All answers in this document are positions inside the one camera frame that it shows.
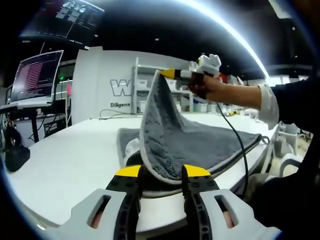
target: computer screen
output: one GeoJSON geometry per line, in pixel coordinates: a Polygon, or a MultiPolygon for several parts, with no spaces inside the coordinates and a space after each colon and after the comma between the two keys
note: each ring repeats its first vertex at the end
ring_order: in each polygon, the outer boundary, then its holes
{"type": "Polygon", "coordinates": [[[104,10],[83,0],[45,0],[21,38],[54,38],[89,49],[104,10]]]}
{"type": "Polygon", "coordinates": [[[21,61],[15,74],[10,102],[51,97],[63,52],[43,53],[21,61]]]}

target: desk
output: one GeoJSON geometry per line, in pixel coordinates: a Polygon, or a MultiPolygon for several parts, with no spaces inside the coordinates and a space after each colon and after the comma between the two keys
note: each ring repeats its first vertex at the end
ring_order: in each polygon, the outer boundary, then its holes
{"type": "MultiPolygon", "coordinates": [[[[229,128],[222,116],[186,113],[191,120],[229,128]]],[[[30,149],[31,158],[8,181],[22,203],[52,226],[61,225],[71,216],[71,209],[96,189],[105,189],[120,168],[117,150],[119,128],[137,129],[141,116],[91,119],[51,135],[30,149]]],[[[247,116],[228,118],[236,130],[261,133],[270,139],[276,132],[247,116]]],[[[248,168],[263,158],[267,146],[260,143],[247,154],[248,168]]],[[[243,158],[215,180],[221,189],[234,189],[245,176],[243,158]]],[[[166,227],[185,219],[182,193],[156,199],[142,199],[137,232],[166,227]]]]}

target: white sleeve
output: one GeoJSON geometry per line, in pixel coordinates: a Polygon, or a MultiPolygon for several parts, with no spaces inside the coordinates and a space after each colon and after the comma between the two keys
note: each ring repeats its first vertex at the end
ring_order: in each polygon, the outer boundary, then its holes
{"type": "Polygon", "coordinates": [[[277,98],[271,87],[267,84],[259,84],[261,90],[261,109],[258,118],[267,123],[269,130],[273,129],[279,122],[279,106],[277,98]]]}

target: black ceiling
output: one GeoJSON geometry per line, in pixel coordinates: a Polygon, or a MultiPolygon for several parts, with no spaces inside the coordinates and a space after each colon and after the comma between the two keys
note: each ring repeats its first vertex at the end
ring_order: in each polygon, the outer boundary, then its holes
{"type": "MultiPolygon", "coordinates": [[[[18,16],[14,27],[9,29],[6,26],[8,34],[1,55],[5,86],[13,82],[19,61],[39,54],[43,45],[41,40],[22,43],[21,39],[15,38],[40,7],[39,1],[23,2],[18,8],[24,14],[18,16]]],[[[244,79],[264,76],[238,40],[210,17],[181,3],[182,0],[87,2],[105,9],[96,31],[98,37],[93,39],[92,46],[103,46],[104,50],[157,53],[188,61],[195,61],[202,53],[213,53],[220,56],[224,73],[243,76],[244,79]]],[[[293,71],[306,74],[305,66],[312,65],[312,54],[299,29],[291,20],[277,18],[268,0],[195,2],[219,15],[246,39],[270,75],[293,71]]],[[[62,42],[47,41],[43,50],[59,49],[65,49],[62,60],[76,59],[78,50],[62,42]]]]}

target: w logo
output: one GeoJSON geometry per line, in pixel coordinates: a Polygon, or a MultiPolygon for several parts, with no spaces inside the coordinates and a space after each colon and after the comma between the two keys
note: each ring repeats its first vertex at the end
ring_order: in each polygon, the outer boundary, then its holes
{"type": "Polygon", "coordinates": [[[113,95],[115,97],[131,96],[131,80],[110,80],[113,95]]]}

